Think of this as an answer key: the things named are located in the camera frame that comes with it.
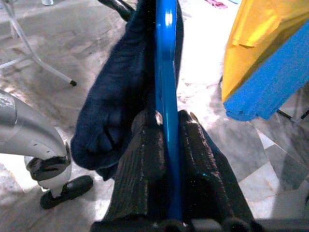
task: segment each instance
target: metal stand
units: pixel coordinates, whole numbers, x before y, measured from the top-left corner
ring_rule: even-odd
[[[53,67],[51,67],[50,65],[44,63],[39,57],[38,55],[35,53],[35,51],[32,49],[32,47],[30,46],[28,39],[25,35],[25,33],[23,32],[22,28],[20,27],[18,21],[15,18],[15,14],[14,14],[14,8],[13,8],[13,4],[9,2],[9,4],[11,4],[11,8],[12,10],[8,7],[7,3],[5,0],[0,0],[0,3],[2,4],[4,10],[6,11],[6,13],[8,14],[9,18],[10,18],[10,22],[11,25],[13,26],[13,28],[16,30],[17,34],[19,35],[19,37],[21,38],[21,40],[23,41],[23,43],[25,44],[26,48],[29,50],[30,54],[25,55],[21,58],[6,62],[4,64],[0,64],[0,69],[9,67],[11,65],[17,64],[19,62],[22,62],[26,59],[33,59],[38,65],[40,65],[41,67],[43,67],[44,69],[50,71],[51,73],[55,74],[56,76],[60,77],[62,80],[64,80],[67,83],[70,83],[72,86],[76,86],[77,83],[70,79],[69,77],[67,77],[65,74],[59,72],[58,70],[54,69]]]

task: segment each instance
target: yellow bag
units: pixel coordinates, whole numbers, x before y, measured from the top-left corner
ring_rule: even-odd
[[[225,102],[309,19],[309,0],[243,0],[225,51]]]

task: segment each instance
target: black rubber foot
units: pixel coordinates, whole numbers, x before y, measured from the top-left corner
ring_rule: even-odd
[[[72,85],[72,86],[76,86],[76,85],[77,85],[77,82],[76,82],[76,81],[71,80],[70,85]]]
[[[50,209],[67,200],[83,195],[93,186],[93,180],[88,175],[80,176],[68,182],[62,190],[61,196],[53,198],[52,193],[48,191],[41,197],[40,205],[43,209]]]

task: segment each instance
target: metal chair leg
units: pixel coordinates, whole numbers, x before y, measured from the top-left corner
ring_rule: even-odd
[[[10,18],[10,22],[13,25],[13,27],[15,28],[17,34],[19,35],[19,37],[21,38],[21,40],[24,42],[26,48],[30,51],[33,60],[39,64],[40,66],[42,66],[43,68],[45,68],[46,70],[50,71],[51,73],[55,74],[56,76],[60,77],[62,80],[70,83],[72,86],[76,86],[77,83],[72,80],[71,78],[67,77],[65,74],[59,72],[58,70],[54,69],[52,66],[46,64],[45,62],[43,62],[38,55],[35,53],[35,51],[32,49],[32,47],[30,46],[28,39],[25,35],[25,33],[23,32],[22,28],[20,27],[18,21],[16,20],[14,13],[11,11],[11,9],[6,5],[4,0],[0,0],[4,10],[6,11],[6,13],[8,14],[9,18]]]

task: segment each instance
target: dark blue cloth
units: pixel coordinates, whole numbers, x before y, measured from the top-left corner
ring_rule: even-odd
[[[108,179],[131,140],[134,117],[154,106],[155,0],[140,0],[124,36],[91,87],[71,142],[74,161]],[[177,4],[175,72],[178,79],[183,21]]]

